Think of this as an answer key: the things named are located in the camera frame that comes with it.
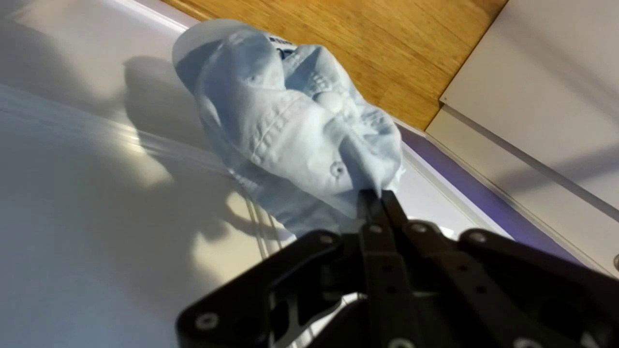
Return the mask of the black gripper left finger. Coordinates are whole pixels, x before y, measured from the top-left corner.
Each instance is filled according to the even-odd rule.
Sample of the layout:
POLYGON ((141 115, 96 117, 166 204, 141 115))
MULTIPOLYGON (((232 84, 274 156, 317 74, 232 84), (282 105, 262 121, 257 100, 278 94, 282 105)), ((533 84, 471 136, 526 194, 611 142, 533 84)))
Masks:
POLYGON ((373 348, 421 348, 417 314, 406 262, 396 247, 394 223, 384 206, 386 194, 359 192, 359 248, 363 260, 369 335, 373 348))

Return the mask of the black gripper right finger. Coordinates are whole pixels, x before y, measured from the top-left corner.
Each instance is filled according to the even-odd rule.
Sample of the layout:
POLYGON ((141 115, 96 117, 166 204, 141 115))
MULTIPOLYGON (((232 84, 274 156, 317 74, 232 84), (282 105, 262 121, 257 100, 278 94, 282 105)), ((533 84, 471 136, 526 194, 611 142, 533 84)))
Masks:
POLYGON ((551 328, 516 305, 479 256, 450 241, 425 219, 408 219, 392 190, 379 196, 406 283, 419 343, 427 348, 578 348, 578 339, 551 328))

